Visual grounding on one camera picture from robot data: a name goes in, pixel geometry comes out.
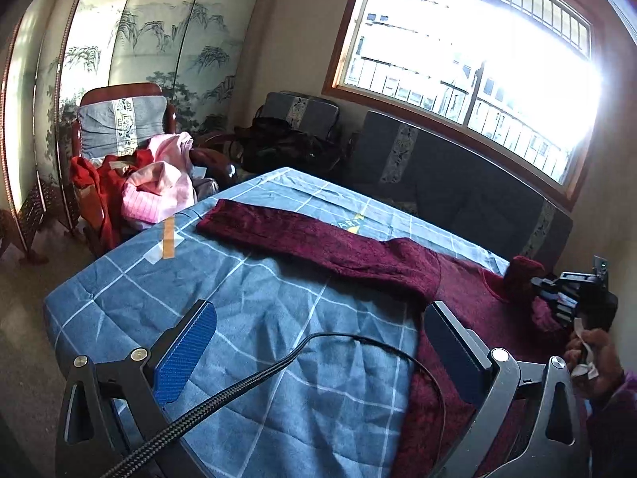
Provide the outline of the person's right hand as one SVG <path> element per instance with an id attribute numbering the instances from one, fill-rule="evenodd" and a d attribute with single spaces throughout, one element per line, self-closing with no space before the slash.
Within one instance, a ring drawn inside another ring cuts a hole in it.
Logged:
<path id="1" fill-rule="evenodd" d="M 579 335 L 572 332 L 564 360 L 570 372 L 573 372 L 577 365 L 589 362 L 595 366 L 595 379 L 590 379 L 587 372 L 582 376 L 571 377 L 573 386 L 586 399 L 597 400 L 610 396 L 624 382 L 625 372 L 617 356 L 616 346 L 605 330 L 583 329 Z"/>

